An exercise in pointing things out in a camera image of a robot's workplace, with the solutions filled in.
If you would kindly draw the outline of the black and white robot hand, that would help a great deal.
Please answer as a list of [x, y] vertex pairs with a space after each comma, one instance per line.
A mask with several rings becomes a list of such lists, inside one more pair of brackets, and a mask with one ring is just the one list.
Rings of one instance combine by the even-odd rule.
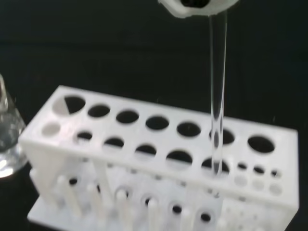
[[238, 2], [238, 0], [158, 0], [158, 3], [176, 18], [217, 15]]

